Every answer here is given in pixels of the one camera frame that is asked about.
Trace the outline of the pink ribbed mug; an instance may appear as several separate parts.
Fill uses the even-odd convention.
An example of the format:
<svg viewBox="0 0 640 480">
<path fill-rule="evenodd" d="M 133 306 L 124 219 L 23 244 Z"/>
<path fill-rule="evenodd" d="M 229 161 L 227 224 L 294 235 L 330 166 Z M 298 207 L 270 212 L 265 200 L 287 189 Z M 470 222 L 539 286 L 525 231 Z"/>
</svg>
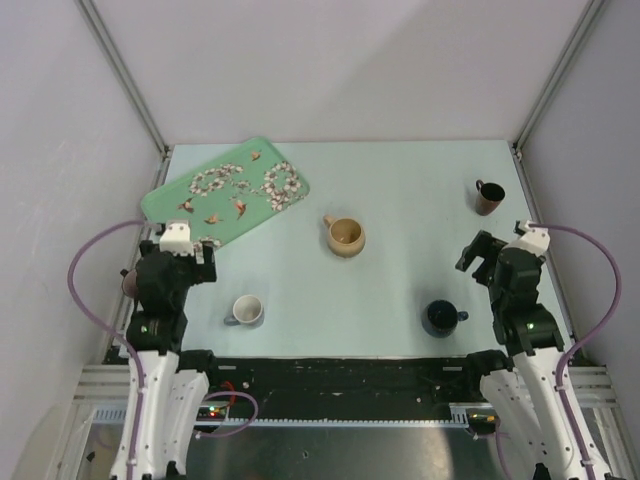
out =
<svg viewBox="0 0 640 480">
<path fill-rule="evenodd" d="M 138 295 L 137 271 L 135 269 L 123 269 L 120 271 L 120 275 L 122 277 L 122 293 L 125 296 L 134 299 Z"/>
</svg>

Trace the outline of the brown mug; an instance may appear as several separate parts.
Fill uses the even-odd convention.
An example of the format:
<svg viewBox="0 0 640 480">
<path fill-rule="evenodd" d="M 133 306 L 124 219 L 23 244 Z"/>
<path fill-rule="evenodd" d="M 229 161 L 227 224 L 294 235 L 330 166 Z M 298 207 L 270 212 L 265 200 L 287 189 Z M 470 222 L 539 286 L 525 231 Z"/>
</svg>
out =
<svg viewBox="0 0 640 480">
<path fill-rule="evenodd" d="M 480 216 L 492 214 L 506 197 L 504 188 L 493 182 L 478 179 L 475 187 L 477 190 L 475 211 Z"/>
</svg>

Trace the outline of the blue mug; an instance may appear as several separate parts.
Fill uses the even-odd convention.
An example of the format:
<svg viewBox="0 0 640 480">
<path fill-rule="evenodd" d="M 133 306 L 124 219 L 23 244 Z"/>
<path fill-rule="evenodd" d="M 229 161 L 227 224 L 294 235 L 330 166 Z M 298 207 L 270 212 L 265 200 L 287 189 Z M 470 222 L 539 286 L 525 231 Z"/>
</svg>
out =
<svg viewBox="0 0 640 480">
<path fill-rule="evenodd" d="M 423 330 L 435 338 L 446 338 L 454 333 L 460 322 L 469 319 L 469 313 L 458 310 L 446 300 L 434 300 L 422 311 L 420 321 Z"/>
</svg>

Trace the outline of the small grey-blue cup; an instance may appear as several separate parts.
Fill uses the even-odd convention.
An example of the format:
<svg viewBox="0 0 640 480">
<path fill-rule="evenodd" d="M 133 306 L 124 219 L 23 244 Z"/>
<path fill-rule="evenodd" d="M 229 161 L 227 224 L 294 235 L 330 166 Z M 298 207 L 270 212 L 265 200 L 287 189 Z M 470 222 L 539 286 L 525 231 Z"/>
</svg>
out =
<svg viewBox="0 0 640 480">
<path fill-rule="evenodd" d="M 265 309 L 262 301 L 254 295 L 243 295 L 235 300 L 230 314 L 224 318 L 226 326 L 258 328 L 264 321 Z"/>
</svg>

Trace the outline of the beige mug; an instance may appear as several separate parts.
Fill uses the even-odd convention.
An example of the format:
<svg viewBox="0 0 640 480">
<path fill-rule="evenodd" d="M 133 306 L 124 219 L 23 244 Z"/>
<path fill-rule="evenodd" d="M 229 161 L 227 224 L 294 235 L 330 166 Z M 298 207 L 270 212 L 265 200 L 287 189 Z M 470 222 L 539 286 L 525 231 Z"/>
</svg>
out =
<svg viewBox="0 0 640 480">
<path fill-rule="evenodd" d="M 324 215 L 323 223 L 327 229 L 327 246 L 334 255 L 353 258 L 362 252 L 366 236 L 358 221 Z"/>
</svg>

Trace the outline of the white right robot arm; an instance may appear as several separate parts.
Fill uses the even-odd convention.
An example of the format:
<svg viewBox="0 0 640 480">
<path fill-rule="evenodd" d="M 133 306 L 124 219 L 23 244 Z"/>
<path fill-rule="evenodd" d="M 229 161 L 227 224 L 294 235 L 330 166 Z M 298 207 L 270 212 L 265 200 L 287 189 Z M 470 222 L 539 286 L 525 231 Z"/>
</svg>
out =
<svg viewBox="0 0 640 480">
<path fill-rule="evenodd" d="M 464 393 L 487 400 L 536 479 L 610 479 L 613 471 L 594 443 L 568 372 L 556 319 L 539 301 L 550 235 L 529 221 L 505 242 L 479 231 L 455 267 L 482 262 L 473 279 L 488 290 L 497 350 L 468 355 Z"/>
</svg>

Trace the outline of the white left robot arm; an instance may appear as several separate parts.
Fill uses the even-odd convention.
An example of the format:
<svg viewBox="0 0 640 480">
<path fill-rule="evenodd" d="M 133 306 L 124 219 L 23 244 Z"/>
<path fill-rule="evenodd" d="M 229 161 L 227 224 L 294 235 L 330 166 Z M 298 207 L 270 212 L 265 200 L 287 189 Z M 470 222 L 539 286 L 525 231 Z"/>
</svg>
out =
<svg viewBox="0 0 640 480">
<path fill-rule="evenodd" d="M 217 279 L 214 245 L 195 243 L 186 253 L 151 240 L 123 271 L 122 289 L 134 301 L 125 338 L 131 351 L 125 423 L 112 479 L 183 479 L 194 423 L 203 399 L 221 389 L 210 350 L 182 348 L 189 289 Z"/>
</svg>

